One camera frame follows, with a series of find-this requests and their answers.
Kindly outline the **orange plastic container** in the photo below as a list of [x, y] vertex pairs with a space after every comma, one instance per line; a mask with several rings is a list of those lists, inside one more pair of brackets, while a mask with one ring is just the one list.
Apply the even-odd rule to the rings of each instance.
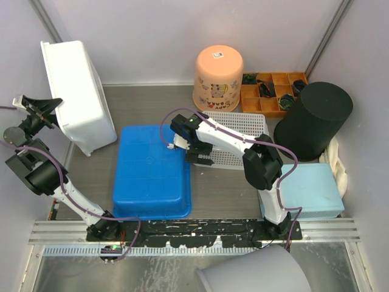
[[196, 59], [193, 101], [201, 111], [231, 112], [239, 104], [244, 62], [226, 45], [202, 50]]

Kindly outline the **blue plastic basket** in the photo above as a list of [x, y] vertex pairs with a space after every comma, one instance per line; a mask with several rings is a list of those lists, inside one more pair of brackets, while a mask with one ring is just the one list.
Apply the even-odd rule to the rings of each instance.
[[127, 126], [120, 135], [112, 195], [115, 217], [175, 220], [192, 209], [191, 167], [185, 150], [170, 150], [168, 125]]

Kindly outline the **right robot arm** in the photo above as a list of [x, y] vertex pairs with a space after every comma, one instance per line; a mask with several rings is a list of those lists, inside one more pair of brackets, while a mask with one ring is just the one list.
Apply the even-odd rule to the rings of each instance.
[[268, 135], [246, 136], [201, 113], [189, 118], [178, 114], [170, 128], [175, 133], [174, 147], [186, 150], [185, 160], [189, 163], [212, 166], [215, 162], [206, 156], [214, 146], [239, 158], [246, 181], [259, 193], [267, 234], [275, 240], [287, 234], [291, 215], [281, 206], [277, 194], [283, 162]]

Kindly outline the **white plastic tub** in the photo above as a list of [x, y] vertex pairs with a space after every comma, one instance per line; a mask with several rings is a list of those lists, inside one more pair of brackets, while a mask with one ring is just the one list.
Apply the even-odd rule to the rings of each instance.
[[117, 140], [100, 77], [81, 41], [50, 44], [41, 51], [58, 126], [86, 156]]

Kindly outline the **light blue perforated basket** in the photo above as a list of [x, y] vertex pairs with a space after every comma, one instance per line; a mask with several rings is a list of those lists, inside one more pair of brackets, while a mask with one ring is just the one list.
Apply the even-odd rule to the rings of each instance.
[[302, 219], [335, 218], [344, 211], [344, 205], [332, 175], [325, 163], [285, 164], [281, 174], [291, 172], [280, 187], [278, 179], [266, 181], [260, 178], [254, 184], [261, 200], [261, 212], [265, 220], [280, 224], [287, 213], [299, 215]]

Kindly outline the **grey plastic container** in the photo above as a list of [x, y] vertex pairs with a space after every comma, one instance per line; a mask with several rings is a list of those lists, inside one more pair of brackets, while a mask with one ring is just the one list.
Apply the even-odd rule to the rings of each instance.
[[198, 291], [311, 291], [297, 261], [272, 245], [195, 270]]

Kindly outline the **orange compartment tray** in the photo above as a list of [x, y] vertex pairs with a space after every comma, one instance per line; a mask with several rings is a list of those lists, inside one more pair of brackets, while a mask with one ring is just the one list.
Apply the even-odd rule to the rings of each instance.
[[294, 99], [308, 84], [303, 72], [257, 72], [257, 85], [241, 85], [240, 102], [244, 113], [283, 118], [287, 111], [279, 108], [279, 98], [291, 94]]

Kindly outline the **blue yellow part in tray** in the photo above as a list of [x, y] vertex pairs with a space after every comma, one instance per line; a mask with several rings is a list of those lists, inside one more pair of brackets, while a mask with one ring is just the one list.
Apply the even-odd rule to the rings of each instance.
[[282, 111], [289, 111], [294, 104], [294, 96], [291, 94], [284, 94], [279, 98], [278, 104]]

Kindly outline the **white translucent basket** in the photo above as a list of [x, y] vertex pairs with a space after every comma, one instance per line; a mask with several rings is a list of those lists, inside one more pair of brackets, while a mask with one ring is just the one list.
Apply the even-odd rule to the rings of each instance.
[[[262, 114], [217, 111], [204, 111], [204, 114], [208, 115], [215, 122], [245, 135], [255, 137], [259, 137], [261, 134], [269, 135], [266, 119]], [[241, 157], [238, 157], [233, 153], [226, 151], [225, 148], [221, 148], [217, 145], [213, 146], [213, 150], [209, 155], [199, 155], [199, 158], [210, 159], [213, 161], [213, 164], [194, 164], [197, 167], [244, 170]]]

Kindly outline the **aluminium rail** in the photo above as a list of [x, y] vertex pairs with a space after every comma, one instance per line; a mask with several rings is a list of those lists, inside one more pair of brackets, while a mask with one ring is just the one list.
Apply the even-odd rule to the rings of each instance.
[[359, 242], [355, 222], [350, 218], [302, 220], [292, 232], [271, 235], [259, 219], [205, 219], [124, 222], [118, 231], [105, 236], [94, 235], [82, 221], [37, 221], [33, 225], [30, 245], [100, 245], [133, 246], [136, 251], [160, 252], [233, 252], [262, 248], [269, 243]]

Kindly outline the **large black container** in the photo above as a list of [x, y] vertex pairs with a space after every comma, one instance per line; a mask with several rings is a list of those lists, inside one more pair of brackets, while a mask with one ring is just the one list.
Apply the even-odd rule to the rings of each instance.
[[353, 111], [350, 95], [328, 82], [305, 86], [274, 129], [276, 144], [301, 162], [318, 159]]

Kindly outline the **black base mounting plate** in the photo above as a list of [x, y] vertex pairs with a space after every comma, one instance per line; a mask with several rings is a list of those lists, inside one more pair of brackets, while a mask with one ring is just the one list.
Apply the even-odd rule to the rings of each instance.
[[288, 231], [277, 234], [259, 219], [205, 219], [125, 221], [114, 230], [87, 230], [87, 242], [134, 242], [135, 247], [209, 248], [221, 241], [223, 248], [260, 247], [267, 241], [283, 241]]

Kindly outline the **black part in tray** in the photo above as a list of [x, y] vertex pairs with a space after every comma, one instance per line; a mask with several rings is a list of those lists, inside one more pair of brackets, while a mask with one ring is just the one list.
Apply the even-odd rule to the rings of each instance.
[[243, 74], [242, 84], [243, 85], [257, 85], [258, 73], [245, 73]]

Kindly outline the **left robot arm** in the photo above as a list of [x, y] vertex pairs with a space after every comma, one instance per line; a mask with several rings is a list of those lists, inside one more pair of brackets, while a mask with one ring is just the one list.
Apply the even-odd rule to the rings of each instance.
[[53, 110], [61, 103], [61, 99], [37, 100], [24, 95], [13, 99], [9, 109], [24, 110], [27, 116], [18, 126], [9, 127], [3, 133], [1, 143], [15, 151], [5, 163], [34, 194], [51, 196], [77, 213], [92, 238], [117, 240], [122, 233], [120, 223], [77, 190], [67, 177], [66, 168], [51, 155], [41, 139], [35, 138], [44, 127], [58, 126]]

